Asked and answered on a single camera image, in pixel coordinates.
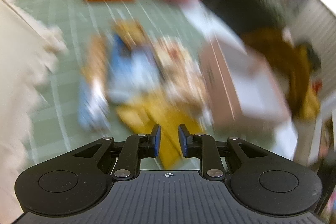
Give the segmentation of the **yellow panda snack bag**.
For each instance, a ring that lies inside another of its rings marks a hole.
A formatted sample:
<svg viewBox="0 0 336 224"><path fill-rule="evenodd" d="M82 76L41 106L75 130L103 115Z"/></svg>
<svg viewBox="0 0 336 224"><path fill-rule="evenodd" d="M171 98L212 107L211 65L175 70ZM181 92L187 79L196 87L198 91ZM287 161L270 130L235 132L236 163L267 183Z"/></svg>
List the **yellow panda snack bag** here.
<svg viewBox="0 0 336 224"><path fill-rule="evenodd" d="M183 157L178 136L180 124L185 124L191 134L204 132L197 119L171 105L162 94L134 97L117 106L116 113L134 134L147 134L155 124L161 126L158 157L164 169L174 168Z"/></svg>

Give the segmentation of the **pink cardboard box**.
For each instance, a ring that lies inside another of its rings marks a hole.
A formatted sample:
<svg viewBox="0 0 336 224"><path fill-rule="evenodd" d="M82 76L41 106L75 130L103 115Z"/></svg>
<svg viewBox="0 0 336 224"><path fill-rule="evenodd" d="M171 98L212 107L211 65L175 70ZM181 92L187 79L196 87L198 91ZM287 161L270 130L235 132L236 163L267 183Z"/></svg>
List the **pink cardboard box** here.
<svg viewBox="0 0 336 224"><path fill-rule="evenodd" d="M290 120L284 93L262 54L213 38L199 52L199 63L214 129L270 132Z"/></svg>

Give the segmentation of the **blue white snack bag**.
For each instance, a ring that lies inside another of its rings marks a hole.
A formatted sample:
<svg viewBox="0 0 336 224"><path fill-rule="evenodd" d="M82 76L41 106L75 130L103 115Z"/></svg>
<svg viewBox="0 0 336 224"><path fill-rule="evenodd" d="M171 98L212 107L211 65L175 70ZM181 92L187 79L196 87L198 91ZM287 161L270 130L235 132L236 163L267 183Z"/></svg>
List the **blue white snack bag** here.
<svg viewBox="0 0 336 224"><path fill-rule="evenodd" d="M111 103L120 105L159 84L150 46L130 50L117 34L94 36L80 78L79 125L87 131L108 129Z"/></svg>

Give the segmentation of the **brown plush toy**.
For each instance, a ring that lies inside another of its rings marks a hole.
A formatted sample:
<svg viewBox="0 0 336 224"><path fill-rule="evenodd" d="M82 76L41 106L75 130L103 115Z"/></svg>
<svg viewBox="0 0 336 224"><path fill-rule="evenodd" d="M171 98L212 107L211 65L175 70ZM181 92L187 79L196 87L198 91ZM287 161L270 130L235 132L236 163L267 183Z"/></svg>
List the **brown plush toy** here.
<svg viewBox="0 0 336 224"><path fill-rule="evenodd" d="M277 28L259 28L240 37L288 80L286 99L292 117L306 121L317 118L321 105L310 77L321 69L321 59L310 42L303 40L294 46Z"/></svg>

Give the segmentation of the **white lace cloth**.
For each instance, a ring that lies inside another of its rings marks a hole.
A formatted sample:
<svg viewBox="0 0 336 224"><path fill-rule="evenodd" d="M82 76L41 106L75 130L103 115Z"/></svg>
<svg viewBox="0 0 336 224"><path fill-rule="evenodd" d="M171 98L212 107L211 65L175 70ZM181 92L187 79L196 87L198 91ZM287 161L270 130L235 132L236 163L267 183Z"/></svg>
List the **white lace cloth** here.
<svg viewBox="0 0 336 224"><path fill-rule="evenodd" d="M36 88L56 71L57 53L67 51L58 26L46 26L16 1L1 0L1 223L23 213L14 184L27 161L30 113L42 99Z"/></svg>

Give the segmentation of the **green grid tablecloth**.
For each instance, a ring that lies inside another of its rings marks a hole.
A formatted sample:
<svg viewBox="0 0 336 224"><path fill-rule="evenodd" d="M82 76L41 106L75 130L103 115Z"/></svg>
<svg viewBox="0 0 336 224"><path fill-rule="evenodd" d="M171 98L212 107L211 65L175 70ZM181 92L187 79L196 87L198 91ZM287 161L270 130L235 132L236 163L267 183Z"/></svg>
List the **green grid tablecloth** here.
<svg viewBox="0 0 336 224"><path fill-rule="evenodd" d="M38 91L40 104L31 116L33 131L26 140L27 162L32 166L105 136L84 132L77 122L80 69L90 36L110 33L115 19L137 19L151 37L181 39L193 55L211 35L241 47L239 37L199 2L189 7L160 0L87 3L83 0L19 0L19 7L48 26L58 26L67 46L59 55L55 73Z"/></svg>

